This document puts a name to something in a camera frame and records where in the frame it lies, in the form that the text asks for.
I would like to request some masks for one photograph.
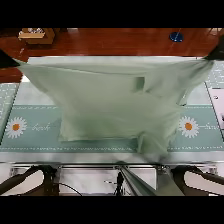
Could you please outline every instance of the reddish brown floor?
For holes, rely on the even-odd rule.
[[[52,45],[27,45],[18,30],[1,35],[0,48],[22,61],[37,56],[125,55],[125,56],[206,56],[218,43],[211,28],[78,28],[61,29]],[[181,43],[169,39],[171,32],[184,35]],[[19,82],[21,73],[13,68],[0,70],[1,82]]]

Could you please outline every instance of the blue object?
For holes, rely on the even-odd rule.
[[[170,34],[170,40],[174,42],[182,42],[184,39],[184,36],[180,32],[173,32]]]

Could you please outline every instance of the black cable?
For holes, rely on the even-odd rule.
[[[73,188],[73,187],[70,187],[69,185],[67,185],[67,184],[63,184],[63,183],[54,183],[54,184],[60,184],[60,185],[64,185],[64,186],[66,186],[66,187],[68,187],[68,188],[70,188],[70,189],[72,189],[73,191],[75,191],[76,193],[78,193],[80,196],[82,196],[82,194],[80,194],[75,188]]]

